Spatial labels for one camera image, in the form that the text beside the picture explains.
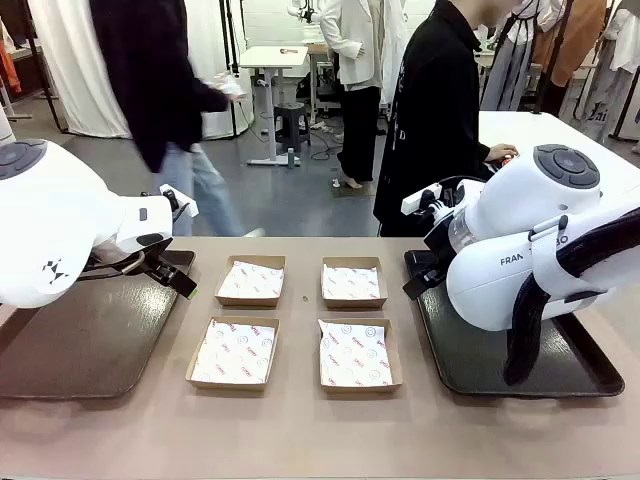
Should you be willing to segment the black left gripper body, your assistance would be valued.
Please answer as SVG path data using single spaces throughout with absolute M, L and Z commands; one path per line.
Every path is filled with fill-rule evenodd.
M 157 283 L 171 283 L 176 278 L 178 269 L 164 260 L 160 254 L 154 251 L 144 252 L 141 263 L 141 273 L 153 279 Z

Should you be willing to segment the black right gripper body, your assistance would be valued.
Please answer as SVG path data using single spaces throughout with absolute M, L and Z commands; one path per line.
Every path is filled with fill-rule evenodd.
M 435 256 L 435 263 L 431 266 L 429 277 L 434 280 L 443 280 L 453 260 L 453 247 L 447 232 L 430 232 L 424 239 L 424 243 Z

